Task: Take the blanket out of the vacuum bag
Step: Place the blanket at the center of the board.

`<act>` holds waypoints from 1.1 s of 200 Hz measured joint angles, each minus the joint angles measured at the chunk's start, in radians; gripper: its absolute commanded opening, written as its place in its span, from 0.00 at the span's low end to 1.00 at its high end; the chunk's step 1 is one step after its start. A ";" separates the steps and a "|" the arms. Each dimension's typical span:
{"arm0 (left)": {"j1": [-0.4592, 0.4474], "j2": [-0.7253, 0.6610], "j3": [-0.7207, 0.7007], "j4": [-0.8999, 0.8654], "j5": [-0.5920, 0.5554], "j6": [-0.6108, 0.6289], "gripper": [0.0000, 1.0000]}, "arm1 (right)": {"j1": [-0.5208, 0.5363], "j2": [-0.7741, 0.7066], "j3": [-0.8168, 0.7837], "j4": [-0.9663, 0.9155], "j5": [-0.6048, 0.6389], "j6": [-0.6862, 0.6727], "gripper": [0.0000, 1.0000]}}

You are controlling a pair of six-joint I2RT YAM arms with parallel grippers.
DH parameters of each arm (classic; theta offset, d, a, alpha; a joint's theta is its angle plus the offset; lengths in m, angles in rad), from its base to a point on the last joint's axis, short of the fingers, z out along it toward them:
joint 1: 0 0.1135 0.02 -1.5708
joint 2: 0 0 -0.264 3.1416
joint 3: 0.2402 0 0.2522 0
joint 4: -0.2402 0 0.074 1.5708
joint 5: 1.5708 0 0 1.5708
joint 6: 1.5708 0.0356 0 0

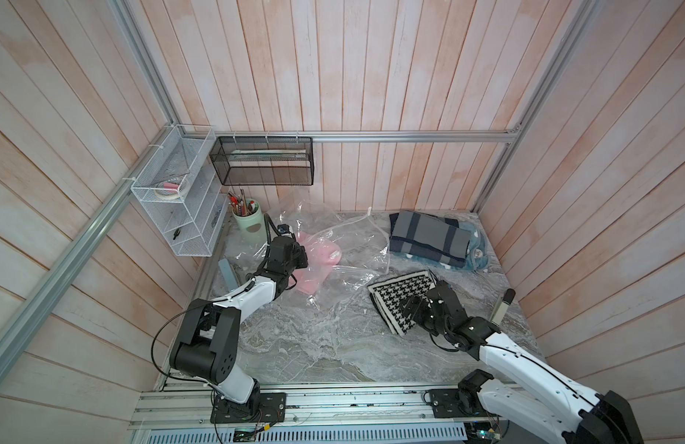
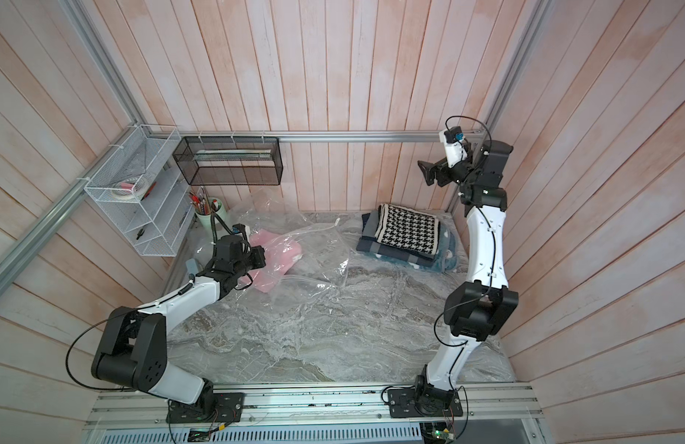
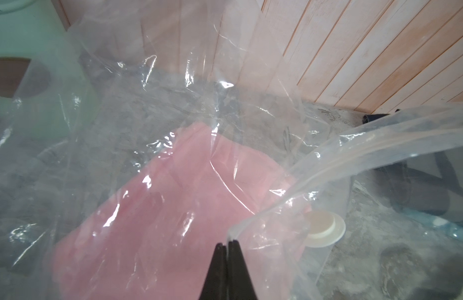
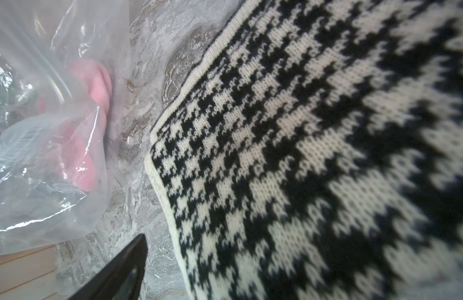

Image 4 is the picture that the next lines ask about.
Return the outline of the pink fleece cloth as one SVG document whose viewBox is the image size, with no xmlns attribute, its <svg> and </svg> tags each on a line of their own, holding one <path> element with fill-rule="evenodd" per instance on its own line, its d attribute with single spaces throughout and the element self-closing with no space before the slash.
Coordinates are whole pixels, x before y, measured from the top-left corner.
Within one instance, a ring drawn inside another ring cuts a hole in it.
<svg viewBox="0 0 463 300">
<path fill-rule="evenodd" d="M 113 84 L 108 69 L 93 59 L 78 59 L 66 67 L 84 90 L 78 102 L 54 112 L 40 96 L 36 105 L 47 121 L 47 141 L 35 165 L 41 176 L 69 184 L 84 193 L 100 184 L 103 137 Z"/>
</svg>

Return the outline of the houndstooth patterned cloth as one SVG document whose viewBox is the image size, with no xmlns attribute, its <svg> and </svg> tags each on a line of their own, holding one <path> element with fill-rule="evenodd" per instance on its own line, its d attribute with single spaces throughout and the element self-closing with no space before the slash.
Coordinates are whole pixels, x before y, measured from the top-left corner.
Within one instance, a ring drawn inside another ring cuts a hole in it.
<svg viewBox="0 0 463 300">
<path fill-rule="evenodd" d="M 245 1 L 151 134 L 193 300 L 387 300 L 463 270 L 463 1 Z"/>
</svg>

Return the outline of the clear plastic vacuum bag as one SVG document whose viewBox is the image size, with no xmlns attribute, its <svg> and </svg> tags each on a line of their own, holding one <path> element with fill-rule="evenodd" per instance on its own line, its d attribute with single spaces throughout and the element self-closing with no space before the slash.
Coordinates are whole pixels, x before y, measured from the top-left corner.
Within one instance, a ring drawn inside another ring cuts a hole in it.
<svg viewBox="0 0 463 300">
<path fill-rule="evenodd" d="M 128 1 L 0 1 L 0 256 L 94 230 L 130 75 Z"/>
</svg>

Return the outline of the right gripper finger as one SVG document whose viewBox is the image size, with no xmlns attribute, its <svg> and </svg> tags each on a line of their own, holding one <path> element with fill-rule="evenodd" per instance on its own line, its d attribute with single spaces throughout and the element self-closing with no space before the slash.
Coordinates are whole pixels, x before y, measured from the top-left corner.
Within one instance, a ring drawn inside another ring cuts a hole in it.
<svg viewBox="0 0 463 300">
<path fill-rule="evenodd" d="M 146 236 L 139 234 L 70 300 L 137 300 L 147 255 Z"/>
</svg>

